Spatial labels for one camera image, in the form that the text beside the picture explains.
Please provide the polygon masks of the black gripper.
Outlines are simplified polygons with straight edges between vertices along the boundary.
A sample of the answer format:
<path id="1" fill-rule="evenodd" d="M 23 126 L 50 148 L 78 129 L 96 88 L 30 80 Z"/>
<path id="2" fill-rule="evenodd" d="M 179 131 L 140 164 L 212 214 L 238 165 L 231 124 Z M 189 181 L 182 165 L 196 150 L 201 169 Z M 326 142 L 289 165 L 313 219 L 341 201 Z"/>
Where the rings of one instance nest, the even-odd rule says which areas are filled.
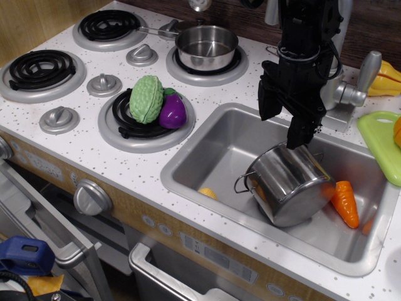
<path id="1" fill-rule="evenodd" d="M 258 107 L 262 121 L 279 115 L 284 107 L 294 117 L 287 133 L 286 147 L 309 144 L 321 125 L 326 109 L 320 88 L 326 83 L 326 47 L 310 54 L 296 54 L 284 46 L 276 48 L 277 63 L 262 62 L 263 75 L 258 87 Z"/>

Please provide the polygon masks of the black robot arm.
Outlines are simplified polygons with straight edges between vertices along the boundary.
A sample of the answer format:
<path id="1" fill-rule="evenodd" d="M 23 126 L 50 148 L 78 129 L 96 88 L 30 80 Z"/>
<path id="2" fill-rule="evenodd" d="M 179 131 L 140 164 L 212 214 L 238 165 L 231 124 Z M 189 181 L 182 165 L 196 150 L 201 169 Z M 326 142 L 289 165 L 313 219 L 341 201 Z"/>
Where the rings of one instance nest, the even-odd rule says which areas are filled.
<path id="1" fill-rule="evenodd" d="M 259 114 L 267 120 L 285 108 L 292 115 L 286 146 L 295 149 L 311 142 L 326 115 L 320 90 L 340 73 L 330 70 L 343 17 L 337 1 L 278 1 L 278 13 L 279 61 L 262 63 Z"/>

